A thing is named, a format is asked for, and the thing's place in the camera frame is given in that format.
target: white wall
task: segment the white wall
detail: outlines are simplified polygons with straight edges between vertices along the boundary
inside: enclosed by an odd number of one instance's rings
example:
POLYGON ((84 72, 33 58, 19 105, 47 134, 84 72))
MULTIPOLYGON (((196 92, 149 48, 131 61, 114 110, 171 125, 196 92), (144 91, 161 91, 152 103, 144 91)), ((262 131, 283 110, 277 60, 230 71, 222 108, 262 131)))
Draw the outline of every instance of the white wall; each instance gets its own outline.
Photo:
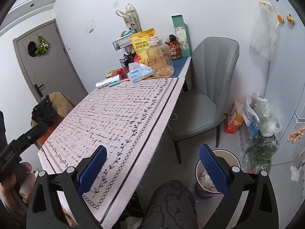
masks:
MULTIPOLYGON (((54 11, 47 10, 19 23, 0 37, 0 110, 4 114, 8 142, 31 129, 32 110, 37 105, 21 72, 13 39, 54 17, 54 11)), ((41 169, 37 153, 38 149, 32 145, 21 155, 23 161, 31 163, 33 170, 41 169)))
POLYGON ((110 70, 120 67, 123 51, 116 52, 112 42, 126 26, 114 13, 116 1, 120 4, 118 9, 123 11, 125 5, 133 4, 142 29, 153 27, 162 39, 174 33, 171 16, 182 14, 193 49, 208 36, 237 40, 240 56, 230 104, 235 98, 244 102, 252 92, 264 94, 269 64, 258 60, 249 50, 258 0, 56 0, 54 10, 61 36, 71 47, 69 56, 88 92, 110 70), (95 28, 88 33, 86 26, 90 21, 95 28))

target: chair backrest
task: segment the chair backrest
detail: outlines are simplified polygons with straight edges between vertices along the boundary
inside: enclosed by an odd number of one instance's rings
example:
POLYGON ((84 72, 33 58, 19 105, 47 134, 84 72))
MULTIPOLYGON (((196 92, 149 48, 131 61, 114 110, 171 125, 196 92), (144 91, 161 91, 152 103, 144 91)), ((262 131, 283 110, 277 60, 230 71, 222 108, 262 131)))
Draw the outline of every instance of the chair backrest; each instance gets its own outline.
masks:
POLYGON ((228 103, 238 57, 238 42, 221 37, 206 38, 192 55, 192 89, 207 95, 216 104, 219 118, 228 103))

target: ceiling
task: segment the ceiling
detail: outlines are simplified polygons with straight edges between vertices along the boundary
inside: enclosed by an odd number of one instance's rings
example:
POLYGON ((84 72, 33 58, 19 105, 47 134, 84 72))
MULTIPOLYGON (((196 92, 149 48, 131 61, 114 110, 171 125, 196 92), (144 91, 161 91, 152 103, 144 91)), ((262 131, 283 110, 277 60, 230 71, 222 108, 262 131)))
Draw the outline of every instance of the ceiling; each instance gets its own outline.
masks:
POLYGON ((0 26, 0 36, 18 23, 48 9, 56 0, 17 0, 0 26))

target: green box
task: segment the green box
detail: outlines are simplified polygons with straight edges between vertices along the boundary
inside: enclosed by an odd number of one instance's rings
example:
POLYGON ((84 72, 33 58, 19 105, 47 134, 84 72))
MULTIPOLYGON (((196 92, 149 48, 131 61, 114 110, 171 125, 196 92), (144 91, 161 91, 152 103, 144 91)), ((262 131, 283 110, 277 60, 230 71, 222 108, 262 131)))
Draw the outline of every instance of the green box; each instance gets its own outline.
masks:
POLYGON ((181 56, 191 57, 192 47, 190 43, 189 31, 187 25, 183 21, 182 15, 172 16, 173 26, 175 27, 176 37, 179 41, 181 56))

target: door frame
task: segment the door frame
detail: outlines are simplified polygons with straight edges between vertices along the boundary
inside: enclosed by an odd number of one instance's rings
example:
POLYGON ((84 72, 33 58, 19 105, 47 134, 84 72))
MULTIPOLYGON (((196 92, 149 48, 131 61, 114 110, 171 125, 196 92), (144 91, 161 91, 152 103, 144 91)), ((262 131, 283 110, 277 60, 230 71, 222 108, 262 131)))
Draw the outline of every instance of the door frame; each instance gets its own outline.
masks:
POLYGON ((63 39, 61 38, 60 31, 59 31, 59 29, 58 29, 56 20, 53 19, 53 20, 51 20, 51 21, 48 21, 48 22, 46 22, 46 23, 43 23, 43 24, 41 24, 41 25, 39 25, 39 26, 37 26, 37 27, 35 27, 35 28, 33 28, 33 29, 27 31, 26 33, 22 34, 22 35, 19 36, 18 38, 13 39, 13 44, 14 44, 14 48, 15 48, 15 53, 16 53, 16 56, 17 56, 17 59, 18 59, 18 63, 19 63, 20 69, 21 69, 21 71, 22 71, 22 74, 23 74, 23 76, 24 76, 24 78, 25 78, 25 81, 26 81, 27 85, 29 86, 29 88, 30 88, 30 90, 31 90, 31 92, 32 92, 32 94, 33 94, 33 96, 35 97, 35 99, 36 99, 36 101, 37 101, 38 103, 40 103, 40 102, 42 101, 42 99, 40 98, 40 96, 38 95, 37 91, 35 90, 35 88, 34 88, 32 82, 31 82, 31 80, 30 80, 30 78, 29 78, 29 76, 28 76, 28 74, 27 74, 27 72, 26 72, 26 69, 25 69, 25 67, 24 67, 24 65, 23 65, 23 62, 22 62, 22 59, 21 59, 21 56, 20 56, 20 53, 19 53, 19 50, 18 50, 17 41, 21 40, 22 38, 24 38, 24 37, 27 36, 28 34, 34 32, 34 31, 36 31, 36 30, 38 30, 38 29, 40 29, 40 28, 42 28, 42 27, 45 27, 45 26, 47 26, 47 25, 49 25, 49 24, 52 24, 52 23, 55 24, 55 28, 56 28, 56 30, 57 30, 57 32, 58 32, 58 36, 59 36, 60 42, 61 42, 61 44, 62 44, 62 46, 63 46, 63 49, 64 49, 64 51, 65 51, 65 54, 66 54, 66 56, 67 56, 67 58, 68 58, 68 61, 69 61, 70 65, 71 65, 71 67, 72 67, 72 70, 74 71, 74 73, 75 73, 75 75, 76 75, 78 81, 80 82, 80 85, 82 86, 83 90, 85 91, 85 94, 88 95, 88 92, 87 92, 87 90, 85 89, 85 86, 83 85, 82 81, 80 80, 80 78, 79 78, 79 76, 78 76, 78 74, 77 74, 77 72, 76 72, 76 70, 75 70, 75 68, 74 68, 74 66, 73 66, 73 63, 72 63, 72 61, 71 61, 71 59, 70 59, 70 57, 69 57, 69 54, 68 54, 68 52, 67 52, 66 46, 65 46, 65 44, 63 43, 63 39))

